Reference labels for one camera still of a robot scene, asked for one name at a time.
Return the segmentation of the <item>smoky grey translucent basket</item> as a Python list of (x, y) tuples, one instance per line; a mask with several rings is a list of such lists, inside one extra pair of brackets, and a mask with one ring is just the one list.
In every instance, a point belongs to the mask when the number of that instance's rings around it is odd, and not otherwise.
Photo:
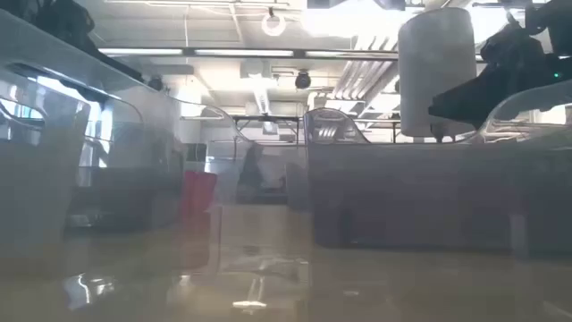
[(488, 121), (457, 142), (373, 143), (346, 114), (306, 113), (315, 242), (328, 248), (527, 250), (572, 193), (572, 124)]
[(0, 9), (0, 258), (138, 229), (178, 192), (179, 103)]

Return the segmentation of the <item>long ceiling light strip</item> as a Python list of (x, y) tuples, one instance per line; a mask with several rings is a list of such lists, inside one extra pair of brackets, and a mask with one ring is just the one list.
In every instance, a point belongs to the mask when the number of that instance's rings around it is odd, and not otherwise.
[(284, 58), (357, 61), (397, 61), (395, 51), (268, 49), (268, 48), (199, 48), (199, 47), (103, 47), (100, 52), (114, 56), (185, 56), (213, 58)]

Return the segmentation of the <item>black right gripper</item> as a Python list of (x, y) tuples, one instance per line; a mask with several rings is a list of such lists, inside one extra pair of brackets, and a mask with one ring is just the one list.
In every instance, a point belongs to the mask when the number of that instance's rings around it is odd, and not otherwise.
[(435, 96), (429, 115), (478, 129), (505, 99), (572, 81), (572, 41), (565, 42), (564, 50), (546, 54), (542, 43), (518, 24), (489, 37), (480, 55), (487, 62), (481, 76)]

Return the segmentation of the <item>white shade wooden base lamp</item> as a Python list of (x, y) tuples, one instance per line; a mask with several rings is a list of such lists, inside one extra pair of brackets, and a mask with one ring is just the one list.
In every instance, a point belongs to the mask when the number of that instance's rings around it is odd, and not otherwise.
[(470, 13), (446, 7), (420, 13), (398, 33), (400, 128), (409, 137), (455, 136), (465, 123), (428, 114), (433, 98), (476, 76)]

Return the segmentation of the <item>red plastic basket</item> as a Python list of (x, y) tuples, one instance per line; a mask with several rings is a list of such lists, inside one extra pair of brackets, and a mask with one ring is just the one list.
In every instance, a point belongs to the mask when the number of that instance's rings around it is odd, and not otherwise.
[(217, 178), (216, 174), (205, 172), (184, 173), (181, 190), (182, 217), (192, 218), (208, 210), (214, 199)]

